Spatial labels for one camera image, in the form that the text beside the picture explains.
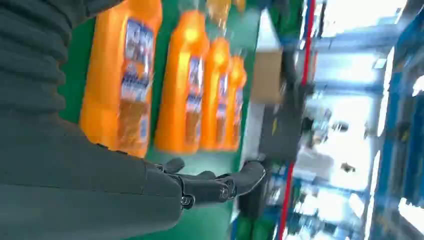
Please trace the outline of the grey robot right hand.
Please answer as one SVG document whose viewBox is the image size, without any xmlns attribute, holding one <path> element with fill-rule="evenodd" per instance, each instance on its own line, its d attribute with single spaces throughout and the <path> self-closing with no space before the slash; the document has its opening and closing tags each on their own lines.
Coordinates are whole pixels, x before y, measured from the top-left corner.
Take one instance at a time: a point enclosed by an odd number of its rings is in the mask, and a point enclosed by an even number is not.
<svg viewBox="0 0 424 240">
<path fill-rule="evenodd" d="M 258 161 L 239 172 L 186 175 L 90 143 L 56 115 L 0 115 L 0 237 L 120 240 L 173 228 L 185 210 L 250 192 Z"/>
</svg>

